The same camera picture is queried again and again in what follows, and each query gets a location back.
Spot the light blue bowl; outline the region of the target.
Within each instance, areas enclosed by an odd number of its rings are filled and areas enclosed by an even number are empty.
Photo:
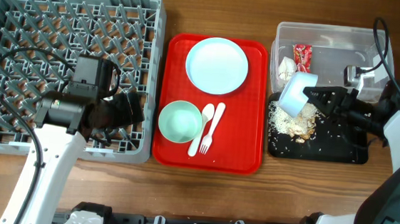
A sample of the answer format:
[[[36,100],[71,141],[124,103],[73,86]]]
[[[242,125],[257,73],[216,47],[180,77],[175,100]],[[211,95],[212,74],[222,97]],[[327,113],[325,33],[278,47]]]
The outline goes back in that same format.
[[[291,117],[297,117],[308,101],[304,88],[316,86],[318,76],[313,73],[296,72],[281,92],[279,107]]]

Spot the rice and peanut shells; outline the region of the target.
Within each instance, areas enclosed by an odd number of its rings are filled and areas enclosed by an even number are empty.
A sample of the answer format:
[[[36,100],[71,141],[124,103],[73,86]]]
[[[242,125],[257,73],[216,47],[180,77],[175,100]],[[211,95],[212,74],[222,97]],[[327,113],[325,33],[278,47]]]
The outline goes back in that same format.
[[[320,117],[321,113],[311,103],[305,104],[299,114],[291,117],[280,108],[278,101],[271,101],[268,117],[269,132],[285,134],[296,143],[304,143],[315,134],[316,120]]]

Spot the white tissue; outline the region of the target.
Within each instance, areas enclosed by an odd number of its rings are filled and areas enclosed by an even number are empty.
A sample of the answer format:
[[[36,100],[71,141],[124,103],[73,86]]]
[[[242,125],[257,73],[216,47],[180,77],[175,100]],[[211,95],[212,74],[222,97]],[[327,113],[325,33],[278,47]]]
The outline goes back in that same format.
[[[282,81],[289,81],[294,72],[297,71],[297,65],[293,59],[285,56],[281,61],[278,69],[278,79]]]

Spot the red snack wrapper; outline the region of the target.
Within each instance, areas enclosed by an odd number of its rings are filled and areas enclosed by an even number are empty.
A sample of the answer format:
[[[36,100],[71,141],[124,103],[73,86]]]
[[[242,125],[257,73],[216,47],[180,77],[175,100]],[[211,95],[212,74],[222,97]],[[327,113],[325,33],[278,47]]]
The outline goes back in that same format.
[[[307,44],[295,44],[293,50],[297,70],[299,72],[311,73],[312,47]]]

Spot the green bowl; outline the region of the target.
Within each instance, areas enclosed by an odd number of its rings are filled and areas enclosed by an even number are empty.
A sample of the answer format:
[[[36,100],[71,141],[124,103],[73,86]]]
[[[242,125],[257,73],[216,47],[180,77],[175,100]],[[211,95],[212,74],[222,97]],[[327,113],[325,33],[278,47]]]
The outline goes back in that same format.
[[[164,138],[173,143],[187,143],[196,137],[202,121],[201,112],[187,101],[173,101],[159,114],[158,127]]]

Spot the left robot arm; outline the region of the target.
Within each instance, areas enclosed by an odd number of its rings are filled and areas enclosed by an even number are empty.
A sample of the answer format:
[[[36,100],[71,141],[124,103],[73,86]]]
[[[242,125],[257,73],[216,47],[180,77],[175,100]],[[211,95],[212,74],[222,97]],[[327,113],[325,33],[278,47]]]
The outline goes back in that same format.
[[[143,122],[136,92],[111,85],[116,63],[81,55],[66,91],[49,91],[36,107],[37,140],[9,199],[0,224],[52,224],[66,180],[94,130]]]

